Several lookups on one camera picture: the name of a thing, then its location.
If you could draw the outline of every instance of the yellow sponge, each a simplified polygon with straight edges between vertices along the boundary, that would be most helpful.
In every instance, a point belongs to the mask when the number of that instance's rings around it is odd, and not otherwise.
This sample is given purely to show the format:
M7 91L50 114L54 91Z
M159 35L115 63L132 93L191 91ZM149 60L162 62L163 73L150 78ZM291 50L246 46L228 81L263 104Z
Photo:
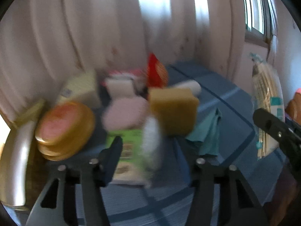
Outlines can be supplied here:
M190 89L151 88L149 103L152 114L165 134L186 135L192 131L199 100L193 96Z

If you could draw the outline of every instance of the plastic bag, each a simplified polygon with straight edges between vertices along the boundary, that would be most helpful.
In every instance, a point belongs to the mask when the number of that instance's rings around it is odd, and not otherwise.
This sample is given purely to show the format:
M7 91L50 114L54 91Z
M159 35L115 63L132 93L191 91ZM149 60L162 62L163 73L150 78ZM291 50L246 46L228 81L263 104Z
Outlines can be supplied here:
M285 121L282 89L277 71L260 56L251 53L254 62L252 72L254 109L263 108L281 121ZM257 157L260 159L272 153L279 143L261 129L258 131Z
M164 88L168 83L168 72L164 65L151 53L147 65L147 87Z

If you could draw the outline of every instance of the red package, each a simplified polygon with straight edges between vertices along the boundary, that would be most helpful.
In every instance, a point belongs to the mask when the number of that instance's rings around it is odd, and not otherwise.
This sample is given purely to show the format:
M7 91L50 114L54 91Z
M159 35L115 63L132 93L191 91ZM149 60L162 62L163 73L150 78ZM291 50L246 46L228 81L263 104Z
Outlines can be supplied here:
M147 86L164 88L168 83L168 73L164 65L151 53L147 66Z

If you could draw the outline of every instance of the white roll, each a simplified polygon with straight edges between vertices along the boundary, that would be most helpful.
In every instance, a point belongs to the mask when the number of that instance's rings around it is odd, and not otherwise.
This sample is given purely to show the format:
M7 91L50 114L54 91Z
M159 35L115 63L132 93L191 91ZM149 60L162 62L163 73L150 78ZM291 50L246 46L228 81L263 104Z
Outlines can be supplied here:
M170 86L171 88L189 88L195 97L198 97L202 91L201 86L195 80L188 80Z

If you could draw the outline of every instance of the teal cloth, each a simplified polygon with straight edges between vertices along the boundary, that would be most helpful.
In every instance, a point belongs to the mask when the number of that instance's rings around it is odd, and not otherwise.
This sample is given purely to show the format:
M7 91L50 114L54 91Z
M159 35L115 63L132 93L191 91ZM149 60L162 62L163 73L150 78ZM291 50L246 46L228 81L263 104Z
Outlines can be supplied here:
M186 136L186 139L191 141L189 144L198 155L219 154L219 123L221 118L222 113L216 108Z

